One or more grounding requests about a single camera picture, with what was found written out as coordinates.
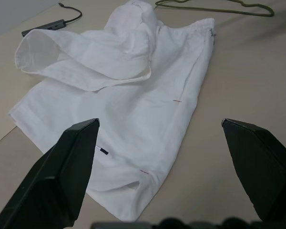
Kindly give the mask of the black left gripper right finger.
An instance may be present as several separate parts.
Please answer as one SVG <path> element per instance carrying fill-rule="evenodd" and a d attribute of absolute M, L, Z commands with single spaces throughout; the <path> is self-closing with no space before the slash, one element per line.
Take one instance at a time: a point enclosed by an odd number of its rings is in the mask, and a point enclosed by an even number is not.
<path fill-rule="evenodd" d="M 259 218 L 286 220 L 286 148 L 254 124 L 224 119 L 221 126 L 236 174 Z"/>

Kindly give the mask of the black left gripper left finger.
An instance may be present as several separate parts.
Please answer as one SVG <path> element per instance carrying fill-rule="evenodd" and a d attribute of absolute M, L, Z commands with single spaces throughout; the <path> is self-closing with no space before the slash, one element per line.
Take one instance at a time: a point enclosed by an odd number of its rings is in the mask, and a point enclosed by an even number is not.
<path fill-rule="evenodd" d="M 100 122 L 72 125 L 30 169 L 0 213 L 0 229 L 64 229 L 77 220 Z"/>

